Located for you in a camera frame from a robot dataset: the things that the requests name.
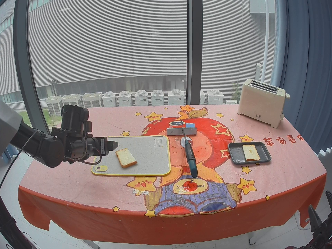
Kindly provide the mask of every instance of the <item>gray tray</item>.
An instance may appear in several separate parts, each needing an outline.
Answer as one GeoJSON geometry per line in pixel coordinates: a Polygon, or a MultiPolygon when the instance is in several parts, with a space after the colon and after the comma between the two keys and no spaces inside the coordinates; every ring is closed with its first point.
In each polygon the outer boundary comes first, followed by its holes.
{"type": "Polygon", "coordinates": [[[257,163],[257,162],[267,162],[271,160],[271,155],[266,148],[265,144],[260,141],[253,141],[253,142],[243,142],[243,143],[229,143],[228,144],[228,151],[232,158],[232,161],[235,164],[249,164],[249,163],[257,163]],[[246,161],[243,152],[243,145],[255,145],[257,153],[260,160],[253,160],[253,161],[246,161]]]}
{"type": "Polygon", "coordinates": [[[163,176],[171,171],[168,138],[164,135],[113,136],[108,140],[118,142],[119,146],[103,156],[102,161],[91,167],[95,175],[113,176],[163,176]],[[122,168],[115,152],[128,148],[137,164],[122,168]]]}

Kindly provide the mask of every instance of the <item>toaster slot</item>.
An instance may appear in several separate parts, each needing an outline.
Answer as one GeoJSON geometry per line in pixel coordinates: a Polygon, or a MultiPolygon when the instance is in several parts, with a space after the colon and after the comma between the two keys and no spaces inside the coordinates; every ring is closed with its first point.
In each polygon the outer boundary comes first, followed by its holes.
{"type": "Polygon", "coordinates": [[[274,87],[274,86],[269,86],[269,85],[266,85],[262,82],[259,82],[259,81],[251,81],[249,83],[250,86],[253,86],[255,88],[258,88],[258,89],[263,89],[265,91],[268,91],[268,92],[271,92],[271,93],[278,93],[278,88],[277,87],[274,87]]]}

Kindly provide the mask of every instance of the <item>red apple print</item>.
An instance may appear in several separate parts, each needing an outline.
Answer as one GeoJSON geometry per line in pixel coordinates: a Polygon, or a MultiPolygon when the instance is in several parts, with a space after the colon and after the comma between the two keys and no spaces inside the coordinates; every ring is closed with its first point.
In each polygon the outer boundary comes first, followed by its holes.
{"type": "Polygon", "coordinates": [[[187,192],[192,192],[195,191],[197,189],[197,184],[195,182],[193,182],[193,180],[191,181],[186,181],[183,184],[183,189],[187,192]]]}

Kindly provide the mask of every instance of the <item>grass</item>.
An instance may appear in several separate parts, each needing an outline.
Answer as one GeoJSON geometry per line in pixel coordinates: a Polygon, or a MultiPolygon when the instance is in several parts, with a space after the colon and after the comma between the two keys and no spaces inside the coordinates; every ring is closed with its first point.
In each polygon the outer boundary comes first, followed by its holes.
{"type": "MultiPolygon", "coordinates": [[[[28,124],[28,125],[31,124],[30,119],[27,115],[27,111],[23,110],[23,111],[19,112],[19,114],[23,117],[23,121],[26,124],[28,124]]],[[[43,114],[44,114],[45,120],[47,122],[47,125],[49,125],[49,126],[54,125],[54,123],[56,121],[61,121],[61,119],[62,119],[61,116],[50,116],[47,109],[43,109],[43,114]]]]}

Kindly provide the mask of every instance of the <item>white toaster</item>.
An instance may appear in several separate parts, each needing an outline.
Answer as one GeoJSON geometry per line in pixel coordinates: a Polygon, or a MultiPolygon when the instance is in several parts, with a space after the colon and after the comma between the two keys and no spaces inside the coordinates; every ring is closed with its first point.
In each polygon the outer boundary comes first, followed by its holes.
{"type": "Polygon", "coordinates": [[[238,114],[244,114],[277,128],[284,118],[285,98],[290,98],[284,89],[254,79],[243,83],[238,114]]]}

